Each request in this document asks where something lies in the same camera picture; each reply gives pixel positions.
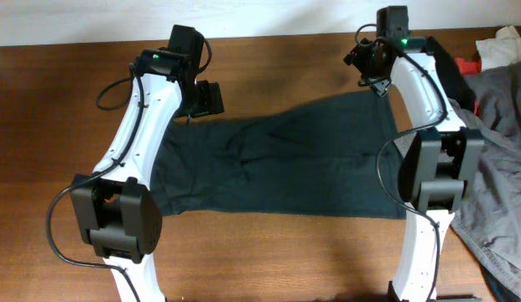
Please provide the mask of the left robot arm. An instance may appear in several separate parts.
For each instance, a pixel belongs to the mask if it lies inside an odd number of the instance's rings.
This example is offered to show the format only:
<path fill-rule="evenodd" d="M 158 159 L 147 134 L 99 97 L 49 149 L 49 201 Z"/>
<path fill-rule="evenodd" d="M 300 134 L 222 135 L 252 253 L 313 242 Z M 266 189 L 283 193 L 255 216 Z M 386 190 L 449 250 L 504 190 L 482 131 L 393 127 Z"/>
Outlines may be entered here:
<path fill-rule="evenodd" d="M 128 107 L 90 175 L 78 174 L 70 198 L 84 243 L 112 271 L 123 301 L 163 301 L 154 265 L 162 214 L 150 191 L 154 161 L 174 117 L 223 111 L 216 83 L 198 81 L 200 50 L 146 49 L 129 66 Z"/>

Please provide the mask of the black Nike t-shirt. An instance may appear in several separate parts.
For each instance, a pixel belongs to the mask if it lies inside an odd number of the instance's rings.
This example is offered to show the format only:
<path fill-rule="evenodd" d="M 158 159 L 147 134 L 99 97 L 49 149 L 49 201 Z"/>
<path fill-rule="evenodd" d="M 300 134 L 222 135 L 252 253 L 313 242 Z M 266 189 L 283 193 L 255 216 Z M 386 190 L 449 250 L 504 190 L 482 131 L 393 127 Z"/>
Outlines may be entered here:
<path fill-rule="evenodd" d="M 386 98 L 331 96 L 268 117 L 171 122 L 150 190 L 166 216 L 185 211 L 402 219 L 399 151 Z"/>

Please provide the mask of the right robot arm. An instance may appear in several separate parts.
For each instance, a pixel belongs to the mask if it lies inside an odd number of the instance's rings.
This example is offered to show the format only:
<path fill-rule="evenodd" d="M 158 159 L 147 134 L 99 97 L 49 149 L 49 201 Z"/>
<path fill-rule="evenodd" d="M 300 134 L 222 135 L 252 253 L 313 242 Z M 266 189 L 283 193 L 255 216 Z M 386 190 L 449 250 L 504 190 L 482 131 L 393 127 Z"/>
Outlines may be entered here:
<path fill-rule="evenodd" d="M 400 37 L 359 39 L 346 55 L 362 74 L 361 86 L 383 95 L 395 86 L 412 127 L 398 172 L 398 191 L 385 195 L 406 211 L 402 254 L 388 284 L 390 301 L 435 301 L 440 255 L 456 211 L 469 196 L 483 149 L 483 136 L 470 129 L 448 103 L 424 40 Z"/>

